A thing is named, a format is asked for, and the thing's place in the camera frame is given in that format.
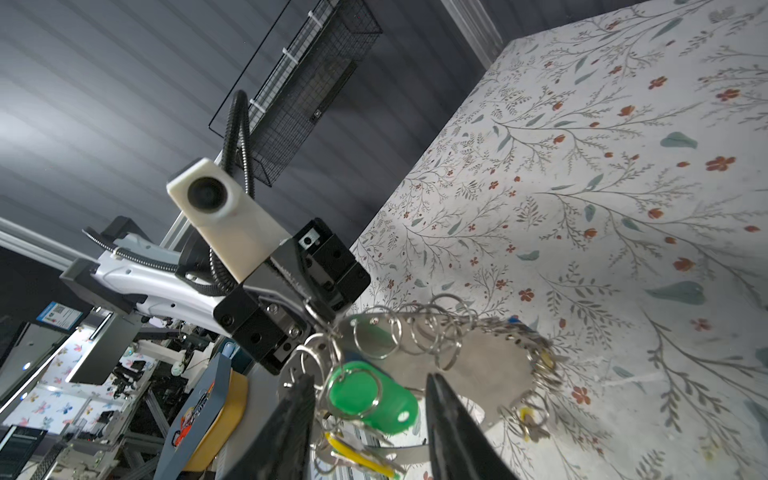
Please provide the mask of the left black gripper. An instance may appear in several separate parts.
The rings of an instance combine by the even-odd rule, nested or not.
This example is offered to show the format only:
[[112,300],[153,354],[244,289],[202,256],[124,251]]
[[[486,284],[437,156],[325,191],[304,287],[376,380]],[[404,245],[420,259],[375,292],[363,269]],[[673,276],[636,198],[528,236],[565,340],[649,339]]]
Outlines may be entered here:
[[213,310],[256,363],[278,375],[314,333],[328,333],[371,276],[320,218],[286,240]]

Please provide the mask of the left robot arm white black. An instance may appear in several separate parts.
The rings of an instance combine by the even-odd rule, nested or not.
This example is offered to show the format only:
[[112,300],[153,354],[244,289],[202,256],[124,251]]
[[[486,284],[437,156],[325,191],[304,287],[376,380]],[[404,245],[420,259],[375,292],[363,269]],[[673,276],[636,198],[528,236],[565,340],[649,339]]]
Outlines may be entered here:
[[80,299],[123,315],[177,319],[233,339],[277,375],[296,347],[327,332],[369,287],[371,276],[319,218],[290,237],[242,280],[210,269],[199,233],[180,252],[153,244],[127,217],[104,232],[85,229],[100,246],[60,278]]

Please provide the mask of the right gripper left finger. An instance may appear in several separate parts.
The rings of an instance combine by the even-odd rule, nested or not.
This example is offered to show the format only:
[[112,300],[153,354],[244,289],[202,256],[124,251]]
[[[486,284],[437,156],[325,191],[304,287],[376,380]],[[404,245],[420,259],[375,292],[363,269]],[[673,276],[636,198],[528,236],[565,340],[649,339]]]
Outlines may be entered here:
[[302,375],[223,478],[304,479],[308,472],[315,404],[313,378]]

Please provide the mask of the keyring bunch with grey strap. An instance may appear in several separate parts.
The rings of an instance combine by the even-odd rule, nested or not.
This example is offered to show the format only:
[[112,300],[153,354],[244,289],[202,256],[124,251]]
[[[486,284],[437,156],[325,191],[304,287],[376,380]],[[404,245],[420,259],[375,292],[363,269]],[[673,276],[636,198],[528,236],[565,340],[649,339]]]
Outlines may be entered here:
[[[411,428],[385,435],[330,405],[330,374],[351,361],[370,363],[414,394],[419,415]],[[328,333],[312,334],[280,373],[279,394],[302,375],[313,378],[310,458],[318,474],[353,469],[369,479],[401,479],[428,460],[429,374],[444,376],[482,432],[503,425],[537,442],[549,437],[548,396],[562,385],[558,367],[552,343],[535,329],[440,294],[425,304],[374,306],[345,316]]]

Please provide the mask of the blue yellow box outside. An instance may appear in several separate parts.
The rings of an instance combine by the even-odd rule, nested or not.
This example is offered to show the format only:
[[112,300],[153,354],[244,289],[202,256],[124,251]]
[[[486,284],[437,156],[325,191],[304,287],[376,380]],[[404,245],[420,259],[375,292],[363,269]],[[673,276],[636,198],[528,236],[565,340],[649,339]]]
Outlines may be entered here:
[[171,422],[154,477],[205,471],[242,420],[247,397],[247,378],[216,355]]

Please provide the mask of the key with green tag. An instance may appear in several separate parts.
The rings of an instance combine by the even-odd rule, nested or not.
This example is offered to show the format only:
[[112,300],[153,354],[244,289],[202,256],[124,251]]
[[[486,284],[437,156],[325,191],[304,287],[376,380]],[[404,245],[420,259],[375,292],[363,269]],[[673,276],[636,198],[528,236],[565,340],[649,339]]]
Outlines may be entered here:
[[385,435],[400,434],[418,420],[414,394],[365,361],[337,367],[328,380],[330,405]]

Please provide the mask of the floral table mat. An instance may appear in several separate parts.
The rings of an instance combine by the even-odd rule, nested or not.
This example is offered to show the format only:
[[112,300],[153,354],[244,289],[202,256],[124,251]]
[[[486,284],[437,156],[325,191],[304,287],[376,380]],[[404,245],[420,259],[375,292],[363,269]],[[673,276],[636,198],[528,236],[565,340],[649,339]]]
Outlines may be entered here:
[[448,292],[566,357],[524,479],[767,475],[767,5],[511,42],[355,242],[359,308]]

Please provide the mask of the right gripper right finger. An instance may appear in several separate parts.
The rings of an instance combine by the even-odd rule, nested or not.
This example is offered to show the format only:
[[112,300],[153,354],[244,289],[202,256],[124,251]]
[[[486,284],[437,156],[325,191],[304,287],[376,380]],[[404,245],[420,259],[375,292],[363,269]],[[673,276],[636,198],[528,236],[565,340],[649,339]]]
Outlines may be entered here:
[[517,480],[440,374],[426,381],[428,450],[434,480]]

